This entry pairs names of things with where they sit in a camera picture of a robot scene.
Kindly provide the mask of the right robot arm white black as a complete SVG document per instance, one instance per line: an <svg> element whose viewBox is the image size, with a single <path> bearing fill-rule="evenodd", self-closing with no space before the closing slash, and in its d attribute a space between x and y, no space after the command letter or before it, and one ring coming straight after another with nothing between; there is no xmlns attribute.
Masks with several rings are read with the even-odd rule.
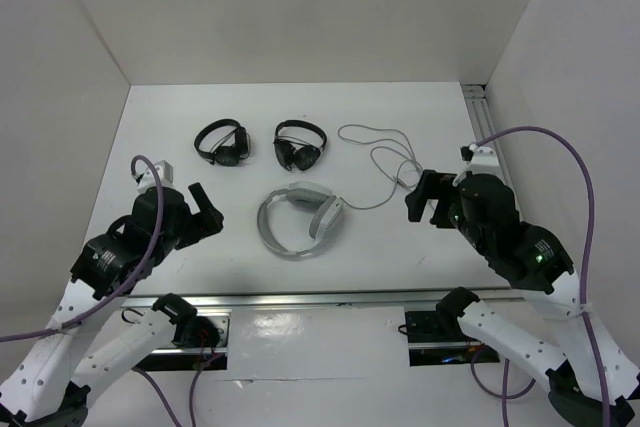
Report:
<svg viewBox="0 0 640 427"><path fill-rule="evenodd" d="M510 323L472 291L458 287L436 306L448 339L463 334L492 348L532 377L573 426L626 426L635 416L639 369L580 301L580 279L558 238L523 221L513 191L491 174L422 173L405 198L408 218L457 230L488 266L520 291L556 339L549 344Z"/></svg>

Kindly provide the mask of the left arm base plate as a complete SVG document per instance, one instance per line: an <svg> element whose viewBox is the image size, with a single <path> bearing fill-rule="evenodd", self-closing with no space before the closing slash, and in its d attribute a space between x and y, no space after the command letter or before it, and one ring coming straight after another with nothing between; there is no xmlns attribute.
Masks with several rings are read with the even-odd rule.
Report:
<svg viewBox="0 0 640 427"><path fill-rule="evenodd" d="M193 327L177 343L154 350L136 367L145 372L223 371L228 364L230 315L217 313L198 316Z"/></svg>

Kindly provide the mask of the grey white headphones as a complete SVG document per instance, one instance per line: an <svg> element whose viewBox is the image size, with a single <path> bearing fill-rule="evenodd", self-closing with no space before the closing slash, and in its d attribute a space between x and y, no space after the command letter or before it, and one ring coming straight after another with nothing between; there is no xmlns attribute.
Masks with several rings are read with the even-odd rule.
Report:
<svg viewBox="0 0 640 427"><path fill-rule="evenodd" d="M346 204L319 184L293 182L270 192L256 213L258 235L275 255L292 261L325 253L342 229Z"/></svg>

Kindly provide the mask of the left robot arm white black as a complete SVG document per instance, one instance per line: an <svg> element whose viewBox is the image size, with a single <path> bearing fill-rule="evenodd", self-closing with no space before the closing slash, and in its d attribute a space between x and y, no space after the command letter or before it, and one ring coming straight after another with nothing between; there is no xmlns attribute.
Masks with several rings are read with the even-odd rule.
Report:
<svg viewBox="0 0 640 427"><path fill-rule="evenodd" d="M223 216L202 186L183 195L149 187L132 211L89 240L71 269L48 327L1 385L1 420L10 426L80 426L97 399L154 350L169 345L213 351L218 328L183 297L159 297L141 317L97 350L91 347L130 293L125 282L148 277L172 251L219 233Z"/></svg>

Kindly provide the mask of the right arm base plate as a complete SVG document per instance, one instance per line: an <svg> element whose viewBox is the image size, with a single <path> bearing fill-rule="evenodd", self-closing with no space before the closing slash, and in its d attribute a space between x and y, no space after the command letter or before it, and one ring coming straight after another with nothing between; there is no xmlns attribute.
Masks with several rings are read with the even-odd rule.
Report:
<svg viewBox="0 0 640 427"><path fill-rule="evenodd" d="M406 311L397 330L407 339L412 367L470 364L475 355L478 363L499 362L499 355L478 340L446 331L434 310Z"/></svg>

